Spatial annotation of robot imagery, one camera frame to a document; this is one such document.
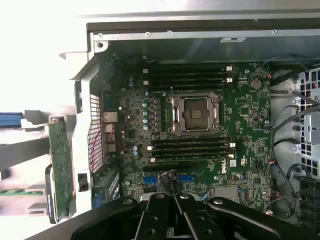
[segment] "green circuit board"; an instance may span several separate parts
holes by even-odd
[[[60,220],[68,212],[69,202],[73,198],[71,149],[64,121],[50,123],[47,127],[53,169],[55,211],[57,219]]]
[[[227,74],[228,78],[232,78],[228,87],[198,91],[189,86],[186,90],[167,88],[149,91],[149,86],[144,82],[150,77],[146,69],[117,76],[105,86],[104,112],[118,112],[118,122],[114,124],[117,151],[109,152],[107,158],[111,163],[120,163],[122,196],[139,200],[146,190],[151,191],[155,187],[144,184],[144,177],[156,176],[161,166],[165,168],[169,165],[175,166],[180,175],[194,176],[193,180],[182,183],[183,192],[211,198],[217,193],[217,187],[234,187],[236,199],[233,200],[237,202],[259,211],[263,211],[269,203],[269,188],[264,173],[271,157],[270,81],[264,70],[255,63],[213,64],[212,67],[232,68]],[[172,68],[168,66],[165,70],[171,71]],[[256,78],[262,79],[259,89],[251,85]],[[176,136],[168,131],[173,124],[172,105],[167,101],[168,97],[195,92],[213,92],[221,96],[218,112],[222,130],[206,137],[231,137],[235,152],[227,159],[194,157],[180,160],[176,157],[170,161],[151,162],[148,146],[152,145],[152,141],[201,137]],[[154,109],[158,109],[160,126],[153,122]]]

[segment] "connector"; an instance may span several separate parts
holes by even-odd
[[[156,176],[144,176],[143,183],[144,184],[157,184],[157,177]]]
[[[190,183],[195,180],[193,175],[180,175],[179,178],[182,183]]]

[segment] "motherboard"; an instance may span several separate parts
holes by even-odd
[[[115,74],[101,90],[107,162],[120,195],[138,201],[175,170],[181,192],[264,211],[270,80],[256,63],[156,64]]]

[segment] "perforated metal panel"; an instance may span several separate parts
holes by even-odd
[[[316,101],[320,101],[320,68],[304,74],[304,79],[299,80],[300,93],[306,97],[310,97]],[[311,104],[306,103],[303,99],[300,100],[300,110],[303,111],[311,107]],[[301,116],[301,164],[304,164],[312,177],[320,179],[320,145],[314,144],[316,137],[320,137],[317,127],[310,125],[312,120],[318,118],[319,112]]]
[[[90,94],[91,124],[88,132],[90,170],[95,173],[103,165],[100,98]]]

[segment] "cpu socket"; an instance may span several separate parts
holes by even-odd
[[[167,98],[172,104],[173,122],[168,132],[178,136],[195,136],[219,132],[219,101],[214,92],[183,93]]]

